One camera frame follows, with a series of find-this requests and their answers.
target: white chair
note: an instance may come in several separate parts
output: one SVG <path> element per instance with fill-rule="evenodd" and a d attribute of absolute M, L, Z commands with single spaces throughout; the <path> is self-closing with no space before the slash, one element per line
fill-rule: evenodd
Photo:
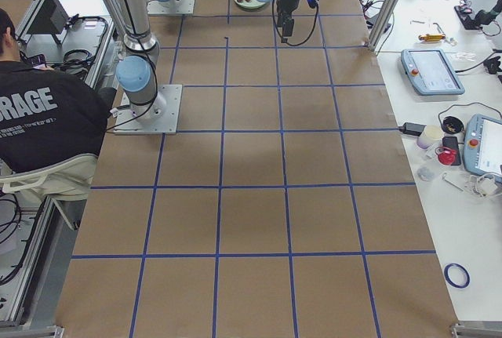
<path fill-rule="evenodd" d="M 80 154 L 49 167 L 30 172 L 12 173 L 2 167 L 0 184 L 4 193 L 20 192 L 29 201 L 42 203 L 44 197 L 52 199 L 66 224 L 74 230 L 61 201 L 87 199 L 96 171 L 97 156 Z"/>

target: white table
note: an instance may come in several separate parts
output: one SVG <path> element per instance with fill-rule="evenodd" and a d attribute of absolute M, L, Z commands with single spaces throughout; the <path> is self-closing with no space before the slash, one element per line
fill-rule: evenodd
<path fill-rule="evenodd" d="M 415 122 L 437 125 L 437 115 L 452 104 L 478 101 L 502 108 L 502 84 L 482 67 L 462 74 L 466 92 L 460 96 L 420 96 L 413 90 L 401 66 L 402 49 L 441 48 L 455 69 L 474 66 L 491 53 L 491 44 L 478 31 L 465 31 L 453 11 L 458 0 L 399 0 L 395 8 L 395 28 L 382 48 L 378 61 L 399 125 Z M 423 21 L 424 24 L 412 22 Z M 457 40 L 452 46 L 445 42 L 422 44 L 417 35 L 427 33 L 426 27 L 440 23 L 449 37 Z M 458 60 L 457 53 L 473 53 L 475 61 Z M 460 118 L 466 124 L 475 113 L 497 118 L 497 113 L 474 105 L 455 107 L 446 115 Z M 416 145 L 416 137 L 402 136 L 409 164 L 417 182 L 439 261 L 459 263 L 467 268 L 471 284 L 466 289 L 448 285 L 449 294 L 461 321 L 500 321 L 502 319 L 502 196 L 480 199 L 435 179 L 424 182 L 416 170 L 423 164 L 424 150 Z M 455 167 L 450 172 L 461 172 Z"/>

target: red object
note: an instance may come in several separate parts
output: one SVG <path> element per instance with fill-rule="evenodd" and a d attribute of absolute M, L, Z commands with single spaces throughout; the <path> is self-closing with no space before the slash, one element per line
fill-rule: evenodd
<path fill-rule="evenodd" d="M 438 149 L 441 149 L 441 152 L 437 153 L 441 164 L 452 165 L 455 162 L 457 152 L 454 149 L 448 147 L 439 147 Z"/>

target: mounting plate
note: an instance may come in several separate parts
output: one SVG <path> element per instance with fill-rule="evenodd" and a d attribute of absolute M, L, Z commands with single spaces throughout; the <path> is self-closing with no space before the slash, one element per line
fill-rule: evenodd
<path fill-rule="evenodd" d="M 133 118 L 133 113 L 130 109 L 120 111 L 117 116 L 116 125 L 120 125 L 114 129 L 114 133 L 118 135 L 141 135 L 141 134 L 176 134 L 178 126 L 178 117 L 180 115 L 181 91 L 182 85 L 160 85 L 158 93 L 166 100 L 165 109 L 152 120 L 124 123 Z M 121 105 L 128 105 L 129 99 L 124 93 Z"/>

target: touchscreen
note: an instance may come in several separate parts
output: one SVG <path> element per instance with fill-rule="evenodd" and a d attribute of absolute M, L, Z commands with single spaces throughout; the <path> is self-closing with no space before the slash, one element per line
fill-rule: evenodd
<path fill-rule="evenodd" d="M 439 52 L 411 52 L 417 69 L 429 91 L 458 89 L 448 65 Z"/>
<path fill-rule="evenodd" d="M 479 149 L 478 168 L 483 172 L 500 175 L 502 164 L 502 125 L 483 119 L 481 147 Z"/>

